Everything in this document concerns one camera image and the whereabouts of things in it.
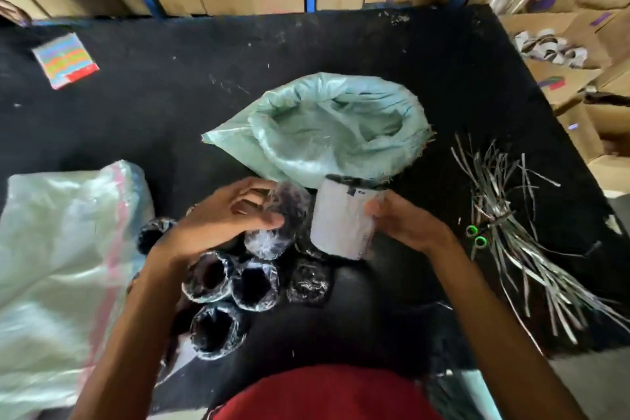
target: green plastic sack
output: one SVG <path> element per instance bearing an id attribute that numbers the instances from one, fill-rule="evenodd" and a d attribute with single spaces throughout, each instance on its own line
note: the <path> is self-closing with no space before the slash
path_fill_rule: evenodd
<path id="1" fill-rule="evenodd" d="M 202 140 L 263 178 L 318 188 L 327 174 L 387 181 L 432 134 L 418 98 L 402 85 L 317 73 L 265 92 Z"/>

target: black table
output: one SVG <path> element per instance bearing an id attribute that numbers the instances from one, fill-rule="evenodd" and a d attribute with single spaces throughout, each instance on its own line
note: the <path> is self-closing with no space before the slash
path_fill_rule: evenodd
<path id="1" fill-rule="evenodd" d="M 73 30 L 101 70 L 59 91 L 50 88 L 30 49 L 69 30 L 0 31 L 2 177 L 94 170 L 124 158 L 144 169 L 156 212 L 180 217 L 218 186 L 249 173 L 218 148 L 204 145 L 202 133 L 229 119 L 265 90 L 302 75 L 376 75 L 414 92 L 437 133 L 423 156 L 394 179 L 395 190 L 463 235 L 469 222 L 469 183 L 450 153 L 454 134 L 470 135 L 476 149 L 485 149 L 496 139 L 517 157 L 525 153 L 530 168 L 562 184 L 560 188 L 539 184 L 536 225 L 543 245 L 583 254 L 596 241 L 602 244 L 589 257 L 552 259 L 596 294 L 628 301 L 630 243 L 625 235 L 606 226 L 605 218 L 612 209 L 487 6 L 456 12 L 431 7 L 108 20 Z M 362 349 L 357 348 L 357 339 L 382 330 L 382 319 L 375 320 L 383 312 L 382 303 L 374 302 L 381 298 L 387 300 L 388 312 L 399 314 L 396 327 L 387 325 L 390 331 L 406 333 L 403 337 L 409 345 L 403 351 L 410 363 L 430 363 L 422 360 L 421 349 L 416 352 L 414 340 L 416 335 L 434 337 L 435 329 L 430 326 L 449 326 L 444 332 L 455 332 L 450 338 L 457 337 L 453 342 L 462 344 L 451 311 L 437 304 L 420 307 L 444 299 L 421 255 L 388 239 L 377 239 L 375 251 L 371 269 L 344 268 L 337 273 L 335 295 L 340 300 L 331 301 L 333 306 L 326 311 L 341 312 L 334 328 L 324 311 L 304 314 L 287 306 L 266 313 L 250 335 L 250 343 L 256 347 L 243 347 L 248 353 L 222 365 L 196 363 L 182 375 L 181 382 L 207 382 L 220 372 L 234 370 L 248 356 L 256 358 L 259 348 L 279 348 L 263 333 L 256 333 L 271 328 L 285 336 L 295 318 L 309 315 L 312 322 L 324 323 L 323 337 L 341 336 L 345 350 L 359 352 L 350 361 L 378 364 L 388 357 L 390 341 L 375 334 L 376 340 Z M 479 262 L 502 296 L 493 261 L 482 256 Z M 366 276 L 368 281 L 358 281 L 357 276 Z M 370 283 L 371 293 L 362 294 L 362 286 Z M 598 318 L 579 337 L 579 347 L 562 335 L 554 338 L 541 293 L 532 292 L 538 301 L 532 301 L 528 325 L 549 356 L 630 345 L 628 335 Z M 339 320 L 348 316 L 358 316 L 359 321 L 346 325 Z M 431 319 L 425 328 L 418 327 L 422 316 Z M 306 342 L 307 337 L 304 330 L 295 338 Z M 288 348 L 285 345 L 279 355 L 287 356 Z M 304 356 L 304 363 L 315 361 Z M 295 357 L 299 360 L 299 351 Z M 466 353 L 455 357 L 458 365 L 473 362 Z M 396 364 L 399 360 L 389 361 Z M 178 400 L 181 396 L 171 399 L 169 392 L 156 396 L 163 400 L 156 400 L 158 407 L 190 407 L 195 402 L 201 406 L 209 398 L 184 401 Z"/>

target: open cardboard box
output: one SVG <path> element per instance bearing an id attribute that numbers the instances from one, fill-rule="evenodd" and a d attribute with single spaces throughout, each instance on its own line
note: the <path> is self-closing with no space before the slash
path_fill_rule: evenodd
<path id="1" fill-rule="evenodd" d="M 571 45 L 588 50 L 588 58 L 583 68 L 554 65 L 548 61 L 531 58 L 523 59 L 553 107 L 560 107 L 569 102 L 581 88 L 610 66 L 610 58 L 595 32 L 589 27 L 574 25 L 578 16 L 578 12 L 572 12 L 520 13 L 499 17 L 510 39 L 522 31 L 529 31 L 531 35 L 535 35 L 541 30 L 553 29 L 556 35 L 566 38 Z"/>
<path id="2" fill-rule="evenodd" d="M 578 16 L 573 22 L 577 30 L 583 27 L 591 27 L 595 32 L 610 22 L 621 9 L 588 9 L 580 7 L 575 0 L 532 0 L 527 6 L 527 11 L 531 13 L 554 12 L 568 13 L 578 12 Z"/>
<path id="3" fill-rule="evenodd" d="M 580 102 L 556 116 L 600 188 L 630 193 L 630 107 Z"/>

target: purple tape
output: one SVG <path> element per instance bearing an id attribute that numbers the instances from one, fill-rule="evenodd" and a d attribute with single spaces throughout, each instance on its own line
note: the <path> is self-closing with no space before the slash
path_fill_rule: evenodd
<path id="1" fill-rule="evenodd" d="M 598 18 L 594 19 L 593 22 L 591 22 L 589 25 L 591 27 L 596 27 L 599 24 L 601 24 L 604 20 L 606 20 L 608 17 L 610 17 L 612 15 L 611 12 L 604 12 L 602 15 L 600 15 Z"/>
<path id="2" fill-rule="evenodd" d="M 556 0 L 534 0 L 529 4 L 527 10 L 530 12 L 540 12 L 544 10 L 549 10 L 556 3 Z"/>

